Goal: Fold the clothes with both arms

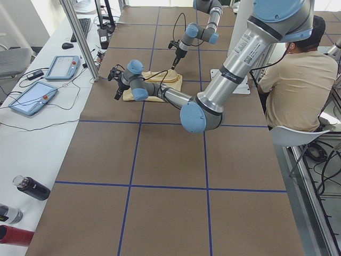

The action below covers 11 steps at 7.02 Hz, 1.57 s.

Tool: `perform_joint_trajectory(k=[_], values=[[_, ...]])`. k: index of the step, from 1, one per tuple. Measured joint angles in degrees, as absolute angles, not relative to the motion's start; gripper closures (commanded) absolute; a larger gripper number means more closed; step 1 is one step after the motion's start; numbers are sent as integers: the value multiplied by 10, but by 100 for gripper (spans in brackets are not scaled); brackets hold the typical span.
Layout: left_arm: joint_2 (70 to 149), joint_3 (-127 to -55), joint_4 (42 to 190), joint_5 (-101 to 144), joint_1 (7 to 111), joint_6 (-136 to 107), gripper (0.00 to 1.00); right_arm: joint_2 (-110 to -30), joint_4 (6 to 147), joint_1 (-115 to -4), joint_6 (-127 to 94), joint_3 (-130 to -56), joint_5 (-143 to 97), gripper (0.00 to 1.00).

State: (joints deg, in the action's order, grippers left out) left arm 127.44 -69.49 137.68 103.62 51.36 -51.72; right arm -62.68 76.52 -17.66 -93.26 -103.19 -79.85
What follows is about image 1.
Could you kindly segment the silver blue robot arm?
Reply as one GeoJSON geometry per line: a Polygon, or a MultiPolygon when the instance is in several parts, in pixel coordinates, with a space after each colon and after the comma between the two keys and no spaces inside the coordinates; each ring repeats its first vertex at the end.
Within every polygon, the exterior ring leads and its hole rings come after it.
{"type": "Polygon", "coordinates": [[[175,69],[179,61],[185,57],[187,51],[192,45],[195,39],[202,40],[203,42],[208,42],[210,44],[215,44],[218,40],[217,27],[220,18],[223,14],[221,1],[193,1],[193,8],[199,12],[209,14],[209,19],[207,26],[205,28],[200,27],[196,23],[190,23],[186,27],[182,38],[178,41],[170,41],[168,48],[176,48],[176,57],[172,63],[171,69],[175,69]]]}
{"type": "Polygon", "coordinates": [[[274,43],[309,38],[313,16],[314,1],[254,1],[246,31],[206,89],[195,97],[162,82],[148,82],[142,76],[144,66],[139,60],[131,60],[125,70],[113,67],[108,80],[118,83],[116,100],[125,90],[131,90],[135,101],[158,97],[180,110],[181,124],[188,132],[213,130],[222,123],[227,98],[243,82],[264,50],[274,43]]]}

